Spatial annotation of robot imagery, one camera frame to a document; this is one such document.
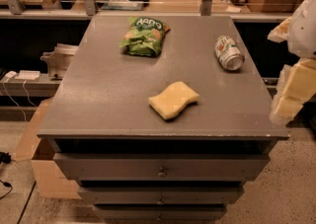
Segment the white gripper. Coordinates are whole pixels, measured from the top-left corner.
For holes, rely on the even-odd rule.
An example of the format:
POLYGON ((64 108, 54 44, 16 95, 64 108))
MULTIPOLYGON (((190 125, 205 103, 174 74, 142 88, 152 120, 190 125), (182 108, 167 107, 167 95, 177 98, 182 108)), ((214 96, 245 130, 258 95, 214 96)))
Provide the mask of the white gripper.
POLYGON ((316 0, 304 0, 291 17, 268 34, 268 40, 287 40, 288 50, 300 57, 293 66, 284 65, 276 84, 270 120, 286 125, 316 94, 316 0))

